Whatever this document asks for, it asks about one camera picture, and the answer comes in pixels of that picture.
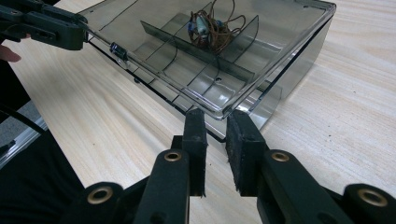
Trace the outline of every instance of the person's hand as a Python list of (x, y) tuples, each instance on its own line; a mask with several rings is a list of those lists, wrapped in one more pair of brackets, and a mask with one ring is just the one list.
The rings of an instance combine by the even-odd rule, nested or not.
[(21, 56), (14, 53), (11, 49), (6, 46), (0, 45), (0, 60), (6, 62), (15, 63), (21, 59)]

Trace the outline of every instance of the wooden table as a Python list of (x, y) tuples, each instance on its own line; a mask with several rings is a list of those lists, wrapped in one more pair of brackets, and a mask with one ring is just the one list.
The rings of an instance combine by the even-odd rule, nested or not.
[[(64, 0), (79, 12), (98, 0)], [(366, 183), (396, 196), (396, 3), (334, 1), (337, 11), (314, 66), (263, 127), (270, 148), (294, 154), (320, 185), (342, 193)], [(125, 188), (149, 175), (182, 134), (184, 118), (108, 65), (90, 45), (67, 51), (7, 42), (23, 87), (84, 186)], [(191, 198), (191, 223), (258, 223), (240, 198), (224, 145), (209, 137), (206, 198)]]

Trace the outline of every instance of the robotic arm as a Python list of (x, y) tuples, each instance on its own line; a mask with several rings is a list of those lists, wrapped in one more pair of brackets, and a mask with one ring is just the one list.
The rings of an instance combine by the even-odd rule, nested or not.
[(85, 18), (41, 0), (0, 0), (0, 37), (20, 42), (33, 40), (69, 50), (82, 49), (88, 33), (78, 26)]

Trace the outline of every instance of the clear plastic container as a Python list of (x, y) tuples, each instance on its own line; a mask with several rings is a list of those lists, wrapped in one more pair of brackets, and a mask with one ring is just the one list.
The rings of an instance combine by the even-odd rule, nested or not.
[[(220, 52), (191, 43), (191, 12), (212, 2), (107, 0), (79, 14), (91, 43), (182, 113), (199, 107), (208, 130), (225, 135), (238, 108), (260, 128), (317, 58), (335, 4), (308, 0), (219, 0), (214, 19), (245, 16), (245, 26)], [(230, 21), (229, 28), (244, 20)]]

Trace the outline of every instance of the black cable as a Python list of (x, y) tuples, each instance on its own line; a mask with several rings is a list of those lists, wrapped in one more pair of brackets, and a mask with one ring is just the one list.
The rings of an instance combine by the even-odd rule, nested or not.
[(18, 113), (17, 111), (15, 111), (14, 109), (12, 109), (6, 105), (0, 104), (0, 112), (6, 114), (8, 116), (11, 116), (14, 119), (17, 119), (18, 121), (29, 126), (31, 129), (35, 130), (38, 133), (45, 132), (45, 130), (42, 129), (40, 126), (38, 126), (37, 124), (35, 124), (34, 122), (32, 122), (31, 120), (26, 118), (24, 115)]

